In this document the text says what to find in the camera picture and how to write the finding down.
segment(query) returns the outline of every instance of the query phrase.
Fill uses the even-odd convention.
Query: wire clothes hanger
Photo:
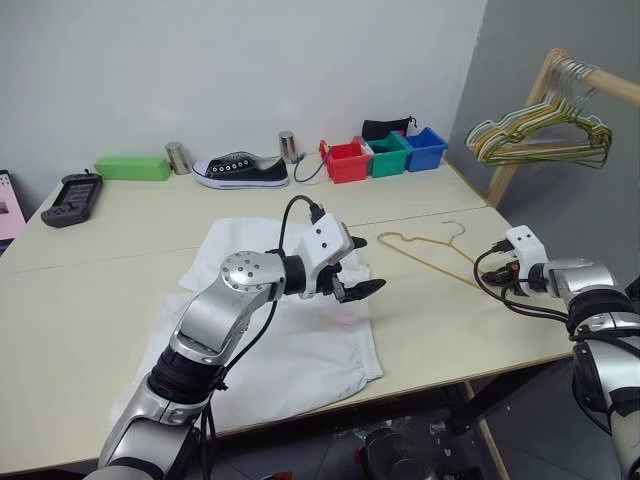
[[[409,257],[413,260],[415,260],[416,262],[420,262],[423,265],[426,265],[429,268],[432,268],[434,270],[437,270],[440,273],[444,273],[445,275],[448,275],[452,278],[455,278],[456,280],[459,280],[461,282],[466,283],[467,285],[473,287],[473,288],[477,288],[480,289],[473,281],[471,280],[467,280],[464,277],[461,277],[459,275],[456,275],[455,273],[449,272],[448,270],[445,270],[444,268],[441,268],[437,265],[434,265],[433,263],[427,262],[426,260],[418,257],[417,255],[414,255],[411,252],[408,252],[400,247],[397,247],[396,245],[393,245],[392,243],[390,243],[389,241],[386,240],[386,238],[388,237],[399,237],[402,241],[407,242],[407,243],[411,243],[411,242],[416,242],[416,241],[421,241],[421,242],[428,242],[428,243],[433,243],[435,245],[442,245],[444,247],[448,247],[450,249],[452,249],[454,252],[456,252],[458,255],[466,258],[472,265],[475,262],[475,259],[471,258],[469,255],[467,255],[465,252],[463,252],[462,250],[460,250],[458,247],[456,247],[453,244],[453,241],[455,240],[456,237],[459,237],[460,235],[463,235],[467,229],[465,228],[464,225],[462,225],[461,223],[458,222],[454,222],[453,220],[448,220],[446,222],[442,222],[443,224],[446,223],[453,223],[457,226],[460,227],[460,231],[458,233],[454,233],[453,235],[451,235],[451,237],[449,237],[449,240],[446,242],[443,242],[441,240],[434,240],[432,238],[427,238],[427,237],[411,237],[411,238],[407,238],[405,237],[402,233],[399,232],[384,232],[381,233],[380,235],[378,235],[378,241],[380,243],[382,243],[384,246],[389,247],[392,250],[395,250],[396,252],[400,253],[401,255],[404,255],[405,257]]]
[[[566,57],[556,59],[541,103],[511,112],[497,123],[480,123],[467,135],[467,147],[487,165],[555,160],[601,168],[611,147],[611,130],[594,115],[580,115],[597,89],[577,93],[586,85],[584,78],[595,70],[596,67]],[[543,128],[561,124],[578,127],[587,134],[587,141],[530,137]]]

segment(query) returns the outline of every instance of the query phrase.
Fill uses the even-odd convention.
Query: red bin
[[[364,180],[369,174],[369,162],[373,157],[371,148],[353,137],[351,143],[329,147],[324,140],[320,142],[320,154],[327,164],[327,172],[333,183]]]

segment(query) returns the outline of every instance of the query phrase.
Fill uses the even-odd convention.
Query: metal cylinder
[[[293,139],[293,132],[285,130],[278,134],[280,141],[280,156],[285,162],[296,163],[298,161],[298,153],[296,152],[296,144]]]
[[[176,175],[191,173],[191,161],[180,142],[167,143],[164,146],[169,156],[169,165]]]

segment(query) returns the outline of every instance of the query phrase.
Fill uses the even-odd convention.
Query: black sneaker
[[[287,166],[280,157],[258,157],[234,152],[193,165],[196,182],[211,188],[279,188],[289,184]]]

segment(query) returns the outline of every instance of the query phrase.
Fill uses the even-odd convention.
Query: shoe sole
[[[235,180],[216,180],[214,178],[207,178],[200,175],[197,172],[193,172],[193,178],[201,185],[209,188],[216,188],[218,190],[241,190],[247,188],[282,188],[289,185],[289,177],[282,180],[273,180],[269,182],[242,182]]]

